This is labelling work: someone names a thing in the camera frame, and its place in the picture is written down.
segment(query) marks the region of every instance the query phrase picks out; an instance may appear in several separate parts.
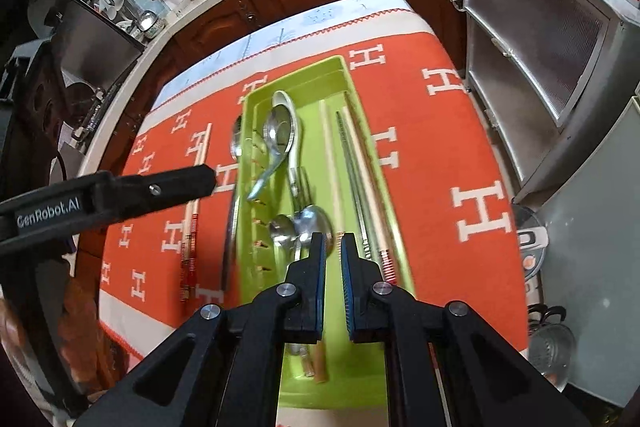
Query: black handle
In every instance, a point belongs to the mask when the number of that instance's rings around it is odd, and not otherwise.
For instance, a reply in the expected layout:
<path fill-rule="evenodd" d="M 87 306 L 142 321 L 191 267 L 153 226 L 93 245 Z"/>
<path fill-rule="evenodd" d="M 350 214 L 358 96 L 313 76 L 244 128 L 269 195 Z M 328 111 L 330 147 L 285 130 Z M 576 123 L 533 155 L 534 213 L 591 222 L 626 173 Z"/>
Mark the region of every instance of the black handle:
<path fill-rule="evenodd" d="M 551 306 L 543 313 L 540 323 L 543 324 L 549 317 L 560 315 L 560 322 L 564 322 L 566 318 L 566 309 L 564 306 Z"/>
<path fill-rule="evenodd" d="M 542 317 L 545 315 L 547 310 L 548 308 L 546 304 L 538 302 L 537 304 L 530 304 L 529 306 L 527 306 L 527 315 L 530 315 L 532 313 L 539 313 L 542 320 Z"/>

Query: chopsticks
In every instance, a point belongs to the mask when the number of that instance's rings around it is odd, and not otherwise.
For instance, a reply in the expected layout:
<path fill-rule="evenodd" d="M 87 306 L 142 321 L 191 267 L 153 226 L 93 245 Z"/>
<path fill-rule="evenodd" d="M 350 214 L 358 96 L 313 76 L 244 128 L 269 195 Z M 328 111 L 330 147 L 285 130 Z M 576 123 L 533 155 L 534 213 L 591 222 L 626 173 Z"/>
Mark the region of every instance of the chopsticks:
<path fill-rule="evenodd" d="M 211 124 L 207 124 L 207 130 L 202 140 L 202 145 L 194 166 L 202 165 L 207 158 L 209 150 L 209 137 L 211 136 Z M 180 302 L 187 302 L 195 297 L 197 283 L 196 277 L 196 234 L 198 231 L 198 208 L 200 200 L 189 201 L 184 208 L 184 221 L 182 226 L 182 244 L 180 245 Z"/>
<path fill-rule="evenodd" d="M 342 114 L 344 118 L 339 113 L 336 114 L 336 118 L 347 163 L 351 195 L 360 225 L 364 254 L 367 259 L 373 259 L 378 263 L 385 281 L 396 284 L 398 277 L 388 245 L 386 226 L 380 213 L 380 204 L 375 194 L 374 182 L 367 167 L 362 144 L 349 108 L 343 107 Z"/>
<path fill-rule="evenodd" d="M 324 157 L 326 159 L 326 170 L 329 174 L 329 185 L 334 206 L 334 230 L 335 240 L 340 255 L 342 236 L 344 235 L 344 217 L 342 215 L 342 201 L 340 199 L 340 187 L 338 185 L 338 172 L 335 168 L 334 146 L 331 140 L 331 126 L 329 125 L 329 114 L 326 100 L 320 100 L 320 121 L 322 123 L 322 135 L 324 137 Z M 319 340 L 315 346 L 311 346 L 311 359 L 314 367 L 314 380 L 318 383 L 326 382 L 328 375 L 326 371 L 326 348 L 324 342 Z"/>

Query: metal spoon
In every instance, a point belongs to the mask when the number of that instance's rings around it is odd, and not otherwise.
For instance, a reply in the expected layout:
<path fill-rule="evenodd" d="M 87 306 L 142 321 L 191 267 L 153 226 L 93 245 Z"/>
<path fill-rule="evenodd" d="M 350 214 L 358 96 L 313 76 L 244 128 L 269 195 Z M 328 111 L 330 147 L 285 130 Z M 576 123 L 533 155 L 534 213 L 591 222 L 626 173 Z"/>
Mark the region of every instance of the metal spoon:
<path fill-rule="evenodd" d="M 238 161 L 238 158 L 242 156 L 242 146 L 240 145 L 240 127 L 242 125 L 242 116 L 238 116 L 234 122 L 233 131 L 231 131 L 231 144 L 229 146 L 229 152 L 234 162 Z"/>
<path fill-rule="evenodd" d="M 234 122 L 233 130 L 231 131 L 231 144 L 229 146 L 229 152 L 231 158 L 235 162 L 242 155 L 242 145 L 240 143 L 240 126 L 242 124 L 242 116 L 238 116 Z M 234 185 L 234 190 L 231 193 L 231 204 L 229 205 L 229 213 L 226 218 L 226 234 L 225 234 L 225 250 L 222 254 L 222 273 L 220 274 L 220 287 L 222 291 L 226 291 L 228 287 L 229 273 L 231 272 L 231 265 L 236 254 L 236 230 L 238 229 L 238 210 L 240 198 L 238 198 L 238 187 Z"/>
<path fill-rule="evenodd" d="M 291 250 L 296 243 L 298 233 L 293 221 L 284 214 L 278 214 L 269 223 L 269 234 L 276 247 L 282 248 L 290 257 Z"/>
<path fill-rule="evenodd" d="M 291 113 L 285 105 L 278 104 L 271 109 L 264 121 L 262 135 L 270 152 L 270 164 L 255 182 L 246 197 L 247 201 L 255 201 L 258 198 L 270 176 L 284 162 L 293 145 L 294 131 L 291 125 Z"/>
<path fill-rule="evenodd" d="M 311 236 L 314 232 L 321 232 L 326 239 L 325 252 L 329 253 L 334 249 L 334 230 L 331 226 L 331 221 L 326 212 L 316 204 L 310 204 L 306 206 L 300 212 L 297 212 L 293 216 L 293 224 L 298 232 L 299 248 L 296 248 L 294 254 L 294 261 L 300 259 L 300 250 L 302 248 L 309 248 L 311 245 Z"/>

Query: table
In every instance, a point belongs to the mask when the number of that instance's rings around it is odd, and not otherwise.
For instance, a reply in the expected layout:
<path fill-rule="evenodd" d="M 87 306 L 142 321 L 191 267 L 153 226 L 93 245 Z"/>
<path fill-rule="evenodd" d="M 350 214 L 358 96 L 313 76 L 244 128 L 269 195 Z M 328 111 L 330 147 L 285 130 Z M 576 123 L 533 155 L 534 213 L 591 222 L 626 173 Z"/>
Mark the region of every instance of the table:
<path fill-rule="evenodd" d="M 144 357 L 220 291 L 226 215 L 238 165 L 228 152 L 244 96 L 343 55 L 361 99 L 422 301 L 473 306 L 517 350 L 527 347 L 524 276 L 510 202 L 468 94 L 429 25 L 404 0 L 343 0 L 263 28 L 177 76 L 143 122 L 123 174 L 191 166 L 211 124 L 206 163 L 218 186 L 200 202 L 198 302 L 178 297 L 184 206 L 112 226 L 100 323 Z"/>

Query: metal screw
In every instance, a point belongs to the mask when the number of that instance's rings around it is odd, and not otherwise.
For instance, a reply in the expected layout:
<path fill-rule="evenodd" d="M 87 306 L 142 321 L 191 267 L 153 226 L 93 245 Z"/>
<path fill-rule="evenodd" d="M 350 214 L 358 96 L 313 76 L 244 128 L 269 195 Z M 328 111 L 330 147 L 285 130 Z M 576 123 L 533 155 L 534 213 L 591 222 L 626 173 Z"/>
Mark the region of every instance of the metal screw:
<path fill-rule="evenodd" d="M 218 315 L 220 315 L 220 306 L 216 304 L 206 304 L 200 308 L 200 316 L 208 321 L 215 319 Z"/>
<path fill-rule="evenodd" d="M 378 295 L 388 295 L 394 287 L 386 281 L 379 281 L 373 285 L 373 291 Z"/>
<path fill-rule="evenodd" d="M 456 317 L 464 317 L 466 312 L 469 311 L 469 306 L 467 306 L 464 302 L 461 301 L 453 301 L 449 305 L 449 311 L 453 313 Z"/>
<path fill-rule="evenodd" d="M 296 287 L 290 282 L 284 282 L 282 284 L 278 284 L 276 292 L 280 297 L 289 297 L 289 295 L 293 295 L 296 292 Z"/>

